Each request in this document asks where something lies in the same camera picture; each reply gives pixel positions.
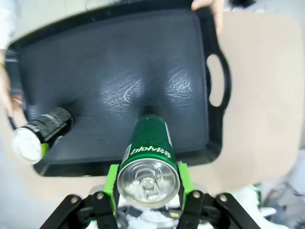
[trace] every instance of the textured plastic surface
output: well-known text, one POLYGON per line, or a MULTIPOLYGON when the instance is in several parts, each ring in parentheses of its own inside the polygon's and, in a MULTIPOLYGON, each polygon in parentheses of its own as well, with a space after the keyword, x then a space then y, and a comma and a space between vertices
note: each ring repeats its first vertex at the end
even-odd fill
POLYGON ((167 122, 177 160, 198 165, 219 156, 230 75, 210 10, 192 12, 190 4, 155 0, 98 9, 10 46, 12 92, 23 94, 27 119, 57 106, 75 119, 73 129, 34 165, 39 174, 106 175, 120 163, 147 105, 167 122), (206 59, 212 53, 226 79, 219 107, 208 102, 206 59))

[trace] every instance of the tray handle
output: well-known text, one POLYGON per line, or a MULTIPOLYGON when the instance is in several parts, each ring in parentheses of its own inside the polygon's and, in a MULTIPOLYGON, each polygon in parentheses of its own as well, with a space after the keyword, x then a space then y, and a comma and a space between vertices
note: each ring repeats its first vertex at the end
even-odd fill
POLYGON ((230 96, 231 96, 231 88, 232 88, 229 65, 218 44, 215 23, 211 9, 209 7, 200 8, 196 11, 196 14, 199 18, 201 32, 202 32, 203 49, 205 54, 205 67, 206 67, 207 80, 208 80, 207 87, 209 89, 209 92, 211 92, 211 77, 206 61, 210 55, 215 54, 216 56, 218 56, 220 63, 222 65, 222 69, 224 73, 224 94, 220 105, 217 106, 218 108, 217 110, 220 109, 224 112, 229 104, 230 96))

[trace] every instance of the human hand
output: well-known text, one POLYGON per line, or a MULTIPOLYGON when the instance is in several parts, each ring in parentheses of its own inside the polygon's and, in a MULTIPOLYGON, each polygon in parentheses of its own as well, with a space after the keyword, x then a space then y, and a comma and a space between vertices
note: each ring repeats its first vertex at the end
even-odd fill
POLYGON ((4 49, 0 50, 0 101, 12 117, 14 111, 22 111, 22 98, 20 95, 10 96, 10 79, 5 70, 5 52, 4 49))
POLYGON ((192 10, 197 10, 205 6, 211 7, 214 16, 216 32, 218 35, 223 28, 224 0, 194 0, 192 3, 192 10))

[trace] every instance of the bolt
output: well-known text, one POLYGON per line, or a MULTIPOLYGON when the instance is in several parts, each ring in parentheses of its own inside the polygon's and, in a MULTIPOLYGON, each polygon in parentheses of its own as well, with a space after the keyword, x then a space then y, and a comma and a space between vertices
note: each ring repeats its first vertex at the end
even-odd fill
POLYGON ((197 192, 197 191, 194 191, 194 192, 193 192, 193 197, 199 198, 199 197, 200 197, 200 193, 197 192))
POLYGON ((99 200, 103 199, 103 197, 104 197, 104 194, 101 192, 96 195, 96 198, 99 200))
POLYGON ((71 199, 71 203, 72 203, 72 204, 75 204, 77 201, 78 201, 78 198, 77 198, 77 197, 73 197, 73 198, 71 199))
POLYGON ((222 201, 222 202, 226 202, 228 199, 227 199, 227 197, 225 197, 225 195, 221 195, 220 197, 219 197, 219 199, 222 201))

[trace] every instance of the can top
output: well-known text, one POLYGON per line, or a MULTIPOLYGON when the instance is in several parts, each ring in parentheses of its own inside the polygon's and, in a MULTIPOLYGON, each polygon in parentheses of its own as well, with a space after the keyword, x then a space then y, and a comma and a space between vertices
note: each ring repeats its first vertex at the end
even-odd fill
POLYGON ((144 208, 158 208, 178 193, 178 173, 171 165, 157 159, 139 159, 126 165, 118 175, 118 191, 130 203, 144 208))
POLYGON ((30 164, 35 164, 42 158, 41 142, 35 133, 27 128, 15 130, 12 147, 18 156, 30 164))

